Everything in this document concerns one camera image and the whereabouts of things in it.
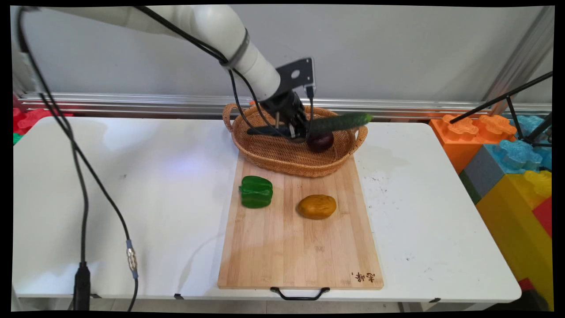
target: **cutting board handle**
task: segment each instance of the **cutting board handle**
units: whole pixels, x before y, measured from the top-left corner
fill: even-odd
[[[278,287],[271,287],[271,291],[277,293],[284,300],[317,300],[323,293],[329,292],[329,287],[324,287],[320,289],[320,292],[315,297],[287,297],[285,296]]]

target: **orange toy block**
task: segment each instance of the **orange toy block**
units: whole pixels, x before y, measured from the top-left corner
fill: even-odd
[[[485,140],[498,144],[501,140],[510,140],[516,133],[516,127],[510,125],[510,120],[499,115],[481,115],[476,122],[479,134]]]
[[[449,123],[455,117],[444,115],[442,119],[431,119],[429,125],[457,174],[471,162],[481,145],[498,144],[503,139],[516,140],[516,128],[502,116],[482,115],[479,120],[467,117],[457,123]]]

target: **cable connector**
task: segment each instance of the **cable connector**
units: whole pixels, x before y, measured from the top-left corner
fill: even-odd
[[[137,258],[136,258],[136,252],[133,249],[133,245],[132,245],[132,241],[131,240],[126,240],[125,241],[126,246],[128,247],[127,249],[127,255],[128,255],[128,265],[129,265],[129,269],[132,271],[132,275],[133,275],[133,279],[136,280],[137,277],[139,277],[139,275],[137,274]]]
[[[304,90],[306,91],[306,96],[308,97],[308,99],[313,100],[314,99],[315,86],[314,85],[305,85]]]

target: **blue toy block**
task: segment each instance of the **blue toy block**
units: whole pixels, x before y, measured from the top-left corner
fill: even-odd
[[[516,118],[518,119],[518,123],[520,123],[520,129],[522,130],[522,135],[524,137],[531,134],[532,131],[537,128],[537,126],[539,126],[542,122],[544,122],[544,119],[538,116],[518,115],[516,116]],[[514,124],[513,119],[510,119],[510,124],[516,127],[516,124]],[[539,134],[538,137],[536,137],[535,142],[539,143],[542,140],[546,140],[547,139],[547,135],[545,134],[546,131],[547,129],[543,133]]]
[[[505,174],[523,174],[526,170],[540,172],[543,158],[526,142],[502,140],[498,145],[485,146]]]
[[[521,140],[502,140],[498,145],[483,145],[463,170],[476,192],[483,198],[505,174],[539,172],[542,156]]]
[[[541,144],[549,144],[547,140],[540,142]],[[537,154],[542,157],[541,165],[551,169],[551,147],[534,147],[533,149]]]

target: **black pole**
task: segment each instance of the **black pole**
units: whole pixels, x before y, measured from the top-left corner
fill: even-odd
[[[539,134],[541,134],[544,130],[546,130],[549,126],[551,126],[551,114],[552,113],[553,112],[549,113],[549,115],[547,115],[545,117],[544,121],[539,126],[537,126],[536,129],[534,129],[531,134],[529,134],[526,137],[527,141],[530,141],[530,143],[532,143],[533,140],[536,137],[538,137]]]
[[[510,113],[512,114],[512,119],[514,120],[514,125],[516,126],[516,130],[518,130],[518,139],[524,140],[524,136],[522,135],[522,129],[520,129],[520,124],[518,123],[518,117],[516,116],[516,112],[514,111],[514,105],[512,104],[512,99],[510,99],[510,96],[506,97],[506,101],[508,102],[508,108],[510,108]]]
[[[449,123],[452,123],[452,124],[457,123],[458,121],[460,121],[463,118],[467,118],[467,117],[471,116],[472,114],[475,114],[475,113],[487,108],[488,106],[494,105],[494,104],[506,99],[507,97],[515,95],[515,94],[525,90],[526,88],[534,86],[537,83],[544,81],[544,80],[546,80],[546,79],[548,79],[552,76],[553,76],[553,71],[546,73],[546,74],[543,74],[542,76],[538,77],[537,79],[529,81],[529,82],[525,83],[524,85],[519,86],[519,87],[509,91],[508,93],[502,94],[502,95],[498,96],[497,98],[490,100],[490,101],[482,104],[481,106],[464,113],[463,115],[461,115],[459,117],[453,118]]]

